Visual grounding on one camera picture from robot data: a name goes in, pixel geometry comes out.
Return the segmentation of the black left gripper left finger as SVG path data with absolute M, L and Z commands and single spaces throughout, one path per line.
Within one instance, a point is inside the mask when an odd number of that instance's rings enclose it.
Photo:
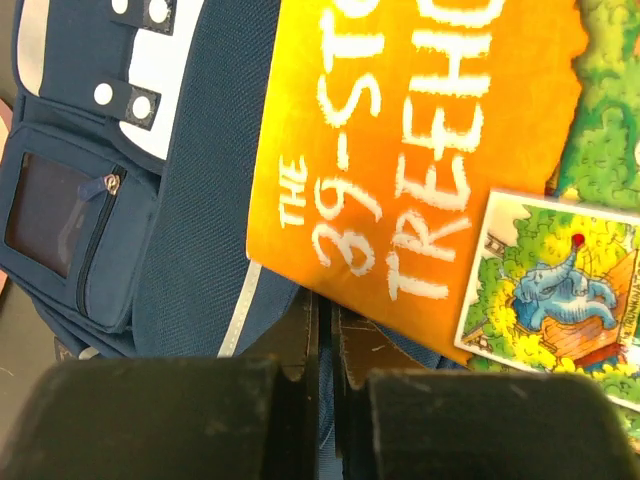
M 313 479 L 317 297 L 232 358 L 75 360 L 36 384 L 5 479 Z

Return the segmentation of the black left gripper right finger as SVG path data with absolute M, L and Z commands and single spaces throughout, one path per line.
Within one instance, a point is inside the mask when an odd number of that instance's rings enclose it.
M 427 369 L 331 312 L 336 449 L 348 479 L 635 479 L 601 390 L 574 375 Z

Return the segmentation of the navy blue student backpack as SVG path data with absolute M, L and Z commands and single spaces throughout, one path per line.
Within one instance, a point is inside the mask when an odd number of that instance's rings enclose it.
M 20 1 L 1 168 L 1 264 L 62 360 L 281 350 L 316 320 L 318 477 L 370 479 L 344 450 L 335 321 L 374 354 L 451 361 L 249 261 L 276 1 Z

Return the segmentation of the orange 39-Storey Treehouse book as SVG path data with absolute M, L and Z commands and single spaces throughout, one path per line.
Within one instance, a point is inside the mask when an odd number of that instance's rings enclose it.
M 639 5 L 284 1 L 246 251 L 639 440 Z

